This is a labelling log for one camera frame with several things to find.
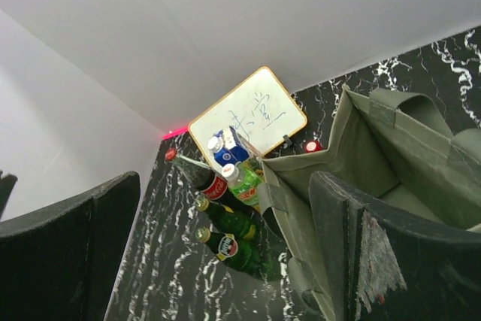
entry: small whiteboard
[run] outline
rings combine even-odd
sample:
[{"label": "small whiteboard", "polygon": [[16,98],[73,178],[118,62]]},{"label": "small whiteboard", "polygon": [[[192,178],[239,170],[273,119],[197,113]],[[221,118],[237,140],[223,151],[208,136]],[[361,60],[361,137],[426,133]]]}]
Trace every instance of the small whiteboard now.
[{"label": "small whiteboard", "polygon": [[260,153],[266,154],[307,124],[306,115],[267,68],[260,68],[244,82],[189,124],[209,164],[220,171],[207,149],[209,139],[221,129],[233,126]]}]

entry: red bottle cap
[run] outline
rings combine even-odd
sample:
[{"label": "red bottle cap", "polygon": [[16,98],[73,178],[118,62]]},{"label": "red bottle cap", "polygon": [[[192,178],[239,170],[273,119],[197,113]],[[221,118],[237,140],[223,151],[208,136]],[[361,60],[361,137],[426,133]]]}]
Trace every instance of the red bottle cap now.
[{"label": "red bottle cap", "polygon": [[309,141],[304,146],[306,153],[317,152],[318,150],[322,150],[322,146],[318,141]]},{"label": "red bottle cap", "polygon": [[175,148],[169,148],[168,151],[165,153],[165,160],[167,162],[171,162],[177,155],[177,150]]}]

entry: marble countertop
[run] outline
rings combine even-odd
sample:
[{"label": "marble countertop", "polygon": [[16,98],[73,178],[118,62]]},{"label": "marble countertop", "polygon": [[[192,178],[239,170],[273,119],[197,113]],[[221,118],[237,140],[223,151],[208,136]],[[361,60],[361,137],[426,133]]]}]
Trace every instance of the marble countertop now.
[{"label": "marble countertop", "polygon": [[[280,147],[270,156],[302,153],[304,142],[312,139],[327,146],[345,83],[365,95],[378,86],[425,93],[454,133],[479,128],[481,27],[295,93],[307,127],[292,137],[294,147]],[[277,282],[254,280],[228,270],[206,247],[191,241],[196,228],[210,223],[197,215],[195,190],[164,162],[173,146],[201,158],[188,134],[162,142],[106,320],[318,319],[303,311],[285,270]]]}]

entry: green bottle cap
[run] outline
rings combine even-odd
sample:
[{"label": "green bottle cap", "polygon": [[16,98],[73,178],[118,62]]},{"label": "green bottle cap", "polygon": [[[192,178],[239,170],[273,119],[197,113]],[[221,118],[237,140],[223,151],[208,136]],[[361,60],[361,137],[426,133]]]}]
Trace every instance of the green bottle cap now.
[{"label": "green bottle cap", "polygon": [[207,197],[200,196],[195,200],[195,206],[198,210],[207,210],[209,208],[210,200]]},{"label": "green bottle cap", "polygon": [[205,244],[207,241],[209,241],[210,238],[210,231],[207,227],[201,227],[195,231],[195,238],[197,238],[197,241],[202,242]]}]

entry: white wall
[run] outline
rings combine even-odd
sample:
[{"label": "white wall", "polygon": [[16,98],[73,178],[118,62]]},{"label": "white wall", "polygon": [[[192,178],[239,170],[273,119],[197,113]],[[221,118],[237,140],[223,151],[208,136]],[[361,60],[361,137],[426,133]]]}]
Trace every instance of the white wall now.
[{"label": "white wall", "polygon": [[294,91],[481,23],[481,0],[0,0],[163,131],[263,65]]},{"label": "white wall", "polygon": [[159,132],[0,12],[0,169],[19,180],[3,220],[124,171],[147,186]]}]

